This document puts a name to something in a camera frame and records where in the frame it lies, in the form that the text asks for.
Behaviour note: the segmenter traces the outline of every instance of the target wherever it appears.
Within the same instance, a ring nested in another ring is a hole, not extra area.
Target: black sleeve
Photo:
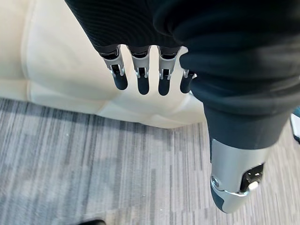
[[[188,48],[192,92],[211,138],[242,149],[274,144],[300,104],[300,3],[149,0],[154,27]]]

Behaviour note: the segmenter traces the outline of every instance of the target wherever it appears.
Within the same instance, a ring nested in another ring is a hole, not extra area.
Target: dark sweater
[[[95,49],[186,46],[210,137],[274,144],[300,105],[300,3],[293,0],[66,0]]]

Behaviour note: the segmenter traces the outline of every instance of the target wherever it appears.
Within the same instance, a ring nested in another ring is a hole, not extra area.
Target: floor
[[[239,211],[210,196],[206,124],[160,129],[0,99],[0,224],[300,224],[300,146],[287,123]]]

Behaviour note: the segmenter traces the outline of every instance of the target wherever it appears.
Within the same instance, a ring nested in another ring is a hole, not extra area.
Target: black shoe
[[[82,222],[78,225],[105,225],[105,222],[101,219],[95,219],[87,222]]]

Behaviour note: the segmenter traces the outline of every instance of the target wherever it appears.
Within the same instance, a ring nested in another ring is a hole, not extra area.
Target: white sofa
[[[202,103],[180,92],[178,58],[170,92],[160,96],[158,51],[151,48],[143,96],[122,46],[128,88],[120,91],[64,0],[0,1],[0,97],[160,128],[205,120]]]

